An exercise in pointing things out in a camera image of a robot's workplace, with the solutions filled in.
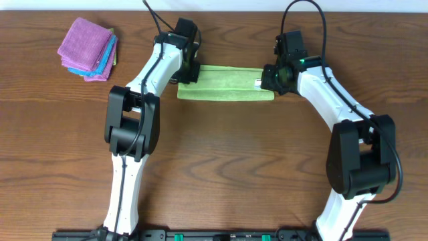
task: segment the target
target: purple towel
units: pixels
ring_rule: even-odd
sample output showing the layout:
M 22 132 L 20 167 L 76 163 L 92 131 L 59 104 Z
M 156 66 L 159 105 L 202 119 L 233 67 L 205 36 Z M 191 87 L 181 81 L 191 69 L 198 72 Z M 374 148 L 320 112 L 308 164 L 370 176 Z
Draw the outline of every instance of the purple towel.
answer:
M 118 43 L 118 40 L 116 38 L 116 41 L 114 42 L 114 45 L 112 48 L 112 51 L 110 52 L 110 55 L 108 56 L 108 61 L 107 61 L 106 67 L 104 68 L 104 71 L 101 74 L 95 75 L 93 77 L 84 76 L 85 81 L 87 81 L 87 82 L 96 81 L 96 80 L 107 81 L 108 76 L 110 75 L 110 71 L 111 71 L 112 66 L 113 66 L 113 60 L 114 60 L 114 55 L 116 53 L 117 43 Z
M 104 53 L 112 32 L 77 18 L 58 49 L 63 65 L 83 71 L 94 71 Z

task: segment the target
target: white wall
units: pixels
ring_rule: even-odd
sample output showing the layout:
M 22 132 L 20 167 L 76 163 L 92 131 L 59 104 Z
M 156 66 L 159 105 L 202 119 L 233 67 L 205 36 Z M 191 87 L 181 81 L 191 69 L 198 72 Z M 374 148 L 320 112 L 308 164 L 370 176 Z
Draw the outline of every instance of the white wall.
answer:
M 154 10 L 283 11 L 292 0 L 148 0 Z M 428 12 L 428 0 L 316 0 L 324 11 Z M 0 9 L 146 10 L 141 0 L 0 0 Z M 297 3 L 293 11 L 314 11 Z

